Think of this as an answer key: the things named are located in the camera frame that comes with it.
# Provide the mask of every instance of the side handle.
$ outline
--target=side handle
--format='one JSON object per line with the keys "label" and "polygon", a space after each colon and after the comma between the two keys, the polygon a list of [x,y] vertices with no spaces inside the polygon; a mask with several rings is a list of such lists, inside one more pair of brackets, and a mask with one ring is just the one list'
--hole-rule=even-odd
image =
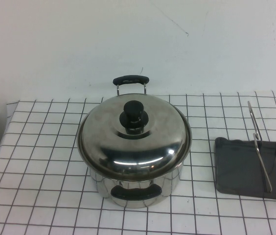
{"label": "side handle", "polygon": [[162,188],[156,184],[152,184],[147,188],[126,189],[120,185],[115,186],[111,190],[111,195],[115,198],[127,201],[147,200],[161,195]]}

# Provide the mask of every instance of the white wall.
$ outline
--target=white wall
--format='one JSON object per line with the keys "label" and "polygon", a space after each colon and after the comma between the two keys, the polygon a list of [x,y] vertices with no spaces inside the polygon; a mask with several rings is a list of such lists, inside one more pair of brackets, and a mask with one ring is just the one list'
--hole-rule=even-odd
{"label": "white wall", "polygon": [[1,100],[115,95],[142,68],[153,94],[276,90],[276,0],[0,0]]}

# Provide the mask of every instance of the lid handle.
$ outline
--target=lid handle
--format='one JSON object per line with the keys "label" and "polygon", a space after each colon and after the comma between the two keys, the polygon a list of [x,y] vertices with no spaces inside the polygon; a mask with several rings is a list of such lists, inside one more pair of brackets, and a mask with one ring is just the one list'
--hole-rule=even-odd
{"label": "lid handle", "polygon": [[147,94],[146,84],[149,82],[149,78],[140,75],[126,75],[115,78],[113,84],[117,86],[117,95],[119,95],[119,86],[124,84],[140,83],[144,86],[144,94]]}
{"label": "lid handle", "polygon": [[131,100],[124,105],[124,112],[120,114],[119,121],[129,133],[141,134],[144,126],[149,121],[149,117],[143,110],[141,102]]}

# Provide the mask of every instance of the pot body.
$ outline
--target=pot body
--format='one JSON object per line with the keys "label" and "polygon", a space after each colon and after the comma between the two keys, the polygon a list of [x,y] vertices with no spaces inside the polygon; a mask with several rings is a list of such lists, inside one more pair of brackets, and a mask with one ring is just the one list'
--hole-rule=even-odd
{"label": "pot body", "polygon": [[91,167],[89,167],[89,170],[101,196],[122,207],[143,208],[156,204],[172,194],[181,178],[183,164],[176,166],[165,175],[141,182],[109,179],[97,173]]}

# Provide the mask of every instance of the grid tablecloth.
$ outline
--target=grid tablecloth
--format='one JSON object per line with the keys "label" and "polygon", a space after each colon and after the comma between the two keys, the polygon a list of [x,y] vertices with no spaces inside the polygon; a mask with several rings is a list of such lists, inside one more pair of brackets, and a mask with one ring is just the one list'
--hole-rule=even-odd
{"label": "grid tablecloth", "polygon": [[252,140],[250,101],[276,141],[276,92],[159,95],[188,118],[191,153],[172,196],[143,209],[103,199],[76,148],[78,124],[106,98],[19,101],[0,144],[0,235],[276,235],[276,200],[219,193],[214,139]]}

